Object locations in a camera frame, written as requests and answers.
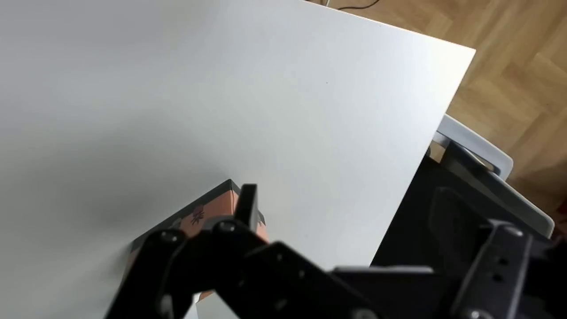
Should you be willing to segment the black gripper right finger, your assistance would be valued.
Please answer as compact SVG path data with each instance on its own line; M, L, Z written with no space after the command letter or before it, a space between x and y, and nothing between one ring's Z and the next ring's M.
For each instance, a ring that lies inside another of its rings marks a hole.
M375 307L355 319L515 319L533 237L492 220L490 232L460 278L430 266L334 268Z

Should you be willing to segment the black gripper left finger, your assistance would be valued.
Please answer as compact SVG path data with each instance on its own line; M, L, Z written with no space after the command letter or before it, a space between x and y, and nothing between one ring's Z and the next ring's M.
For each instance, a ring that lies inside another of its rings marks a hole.
M215 291L239 319L311 319L295 255L254 234L256 186L244 184L231 216L187 237L155 230L139 246L104 319L182 319L192 296Z

